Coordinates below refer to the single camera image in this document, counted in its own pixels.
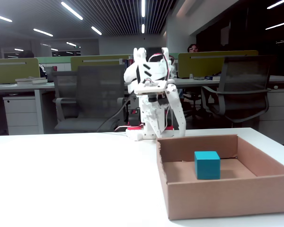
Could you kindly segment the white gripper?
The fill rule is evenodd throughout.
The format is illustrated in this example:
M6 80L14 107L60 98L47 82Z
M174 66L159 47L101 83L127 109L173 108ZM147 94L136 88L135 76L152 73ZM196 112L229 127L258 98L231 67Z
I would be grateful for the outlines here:
M151 81L168 81L175 77L175 66L168 60L158 62L136 61L137 81L142 83L147 79ZM174 112L178 123L179 136L184 137L186 132L186 119L175 84L167 84L165 94L169 105ZM144 139L161 138L165 130L165 106L160 105L157 98L142 96L142 123Z

